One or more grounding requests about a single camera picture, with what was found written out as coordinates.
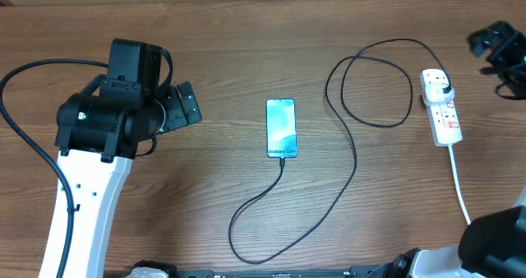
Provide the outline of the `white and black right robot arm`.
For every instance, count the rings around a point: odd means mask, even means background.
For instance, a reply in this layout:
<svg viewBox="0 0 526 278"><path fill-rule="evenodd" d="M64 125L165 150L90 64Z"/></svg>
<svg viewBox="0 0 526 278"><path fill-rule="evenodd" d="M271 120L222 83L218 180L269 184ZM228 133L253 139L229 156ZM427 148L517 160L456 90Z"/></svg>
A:
<svg viewBox="0 0 526 278"><path fill-rule="evenodd" d="M510 23L498 21L468 37L476 57L490 49L489 67L512 92L510 100L525 98L525 36ZM462 141L454 104L455 92L443 67L420 74L422 100L436 146L448 151ZM525 197L510 209L468 219L461 240L436 250L414 248L378 266L371 277L517 277L525 276Z"/></svg>

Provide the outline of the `blue Galaxy smartphone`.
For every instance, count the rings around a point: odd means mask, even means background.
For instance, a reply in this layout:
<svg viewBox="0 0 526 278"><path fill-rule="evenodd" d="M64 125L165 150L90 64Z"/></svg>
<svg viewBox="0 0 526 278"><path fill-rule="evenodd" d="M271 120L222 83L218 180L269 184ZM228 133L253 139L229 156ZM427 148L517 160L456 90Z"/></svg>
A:
<svg viewBox="0 0 526 278"><path fill-rule="evenodd" d="M269 158L298 155L296 104L293 99L272 99L265 104L266 145Z"/></svg>

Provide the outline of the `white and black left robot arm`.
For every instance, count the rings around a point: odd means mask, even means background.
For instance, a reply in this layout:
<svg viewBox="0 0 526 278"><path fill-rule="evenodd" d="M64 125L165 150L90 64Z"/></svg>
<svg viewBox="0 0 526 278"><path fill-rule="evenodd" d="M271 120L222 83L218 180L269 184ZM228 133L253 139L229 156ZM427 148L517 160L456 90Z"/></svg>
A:
<svg viewBox="0 0 526 278"><path fill-rule="evenodd" d="M159 79L167 49L114 39L106 73L73 94L58 109L53 159L12 119L1 115L58 177L56 201L41 277L101 277L114 212L142 141L199 123L202 115L191 84Z"/></svg>

